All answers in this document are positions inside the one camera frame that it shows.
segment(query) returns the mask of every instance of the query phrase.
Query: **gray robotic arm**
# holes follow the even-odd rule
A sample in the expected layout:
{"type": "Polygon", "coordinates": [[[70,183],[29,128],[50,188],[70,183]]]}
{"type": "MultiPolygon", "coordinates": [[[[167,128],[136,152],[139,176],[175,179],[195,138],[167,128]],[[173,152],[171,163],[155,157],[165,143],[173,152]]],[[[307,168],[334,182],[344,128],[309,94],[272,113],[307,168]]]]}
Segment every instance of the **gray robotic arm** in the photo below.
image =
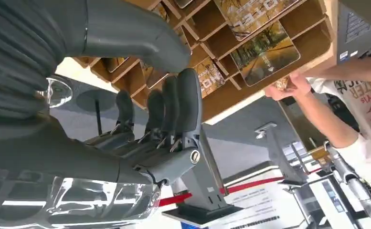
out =
{"type": "MultiPolygon", "coordinates": [[[[198,161],[194,141],[154,148],[160,160],[130,163],[68,138],[56,119],[40,114],[46,104],[37,91],[46,90],[46,77],[64,57],[80,55],[132,55],[178,73],[190,51],[158,16],[121,0],[0,0],[0,228],[136,222],[158,205],[156,184],[198,161]],[[184,166],[167,176],[178,161],[184,166]]],[[[183,75],[195,81],[195,73],[183,75]]]]}

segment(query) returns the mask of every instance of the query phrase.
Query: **robotic hand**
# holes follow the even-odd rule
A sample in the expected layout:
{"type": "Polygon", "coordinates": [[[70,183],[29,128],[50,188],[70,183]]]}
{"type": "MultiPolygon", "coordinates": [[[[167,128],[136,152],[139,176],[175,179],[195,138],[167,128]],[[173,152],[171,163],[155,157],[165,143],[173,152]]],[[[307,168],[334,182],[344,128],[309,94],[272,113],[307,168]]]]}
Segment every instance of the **robotic hand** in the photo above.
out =
{"type": "Polygon", "coordinates": [[[198,162],[201,91],[193,70],[169,78],[162,95],[151,93],[150,107],[156,97],[174,98],[164,100],[172,112],[161,128],[152,121],[144,139],[122,143],[115,136],[133,139],[122,118],[115,138],[82,143],[39,113],[46,104],[37,91],[66,56],[136,56],[178,73],[190,51],[160,17],[122,0],[0,0],[0,229],[136,223],[157,208],[162,184],[198,162]]]}

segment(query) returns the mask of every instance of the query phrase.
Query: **label sticker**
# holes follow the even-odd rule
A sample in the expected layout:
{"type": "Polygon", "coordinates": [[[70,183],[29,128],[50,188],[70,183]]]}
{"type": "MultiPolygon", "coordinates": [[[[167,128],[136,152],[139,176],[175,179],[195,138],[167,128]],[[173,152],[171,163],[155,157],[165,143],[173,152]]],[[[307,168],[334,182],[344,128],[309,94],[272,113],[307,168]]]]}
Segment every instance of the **label sticker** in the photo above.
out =
{"type": "Polygon", "coordinates": [[[352,53],[350,54],[350,57],[357,55],[357,53],[358,53],[358,50],[355,51],[355,52],[352,52],[352,53]]]}
{"type": "Polygon", "coordinates": [[[342,54],[340,54],[340,60],[348,56],[348,54],[349,54],[349,51],[345,51],[342,54]]]}

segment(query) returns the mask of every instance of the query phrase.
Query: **black base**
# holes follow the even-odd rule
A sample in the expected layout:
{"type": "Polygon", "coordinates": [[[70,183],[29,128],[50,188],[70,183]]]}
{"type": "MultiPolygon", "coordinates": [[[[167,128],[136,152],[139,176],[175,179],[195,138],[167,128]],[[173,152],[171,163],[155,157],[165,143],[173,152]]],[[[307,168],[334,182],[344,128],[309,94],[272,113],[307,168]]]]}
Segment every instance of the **black base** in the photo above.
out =
{"type": "Polygon", "coordinates": [[[305,182],[297,182],[297,181],[293,181],[293,180],[284,180],[282,182],[279,182],[279,184],[289,185],[289,186],[292,186],[292,187],[302,187],[305,184],[305,182]]]}
{"type": "Polygon", "coordinates": [[[212,226],[215,223],[219,223],[222,218],[232,215],[240,210],[243,210],[243,208],[233,205],[209,211],[187,204],[178,204],[176,209],[164,211],[162,214],[198,228],[205,228],[212,226]]]}

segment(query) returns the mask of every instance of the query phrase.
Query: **transparent cover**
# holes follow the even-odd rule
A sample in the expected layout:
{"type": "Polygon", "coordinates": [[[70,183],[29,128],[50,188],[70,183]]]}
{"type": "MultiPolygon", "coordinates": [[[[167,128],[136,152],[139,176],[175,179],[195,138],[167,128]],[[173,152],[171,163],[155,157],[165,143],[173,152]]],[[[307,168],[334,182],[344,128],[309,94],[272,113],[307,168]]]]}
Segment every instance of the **transparent cover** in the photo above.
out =
{"type": "Polygon", "coordinates": [[[0,170],[0,229],[108,229],[138,223],[159,206],[154,185],[0,170]]]}

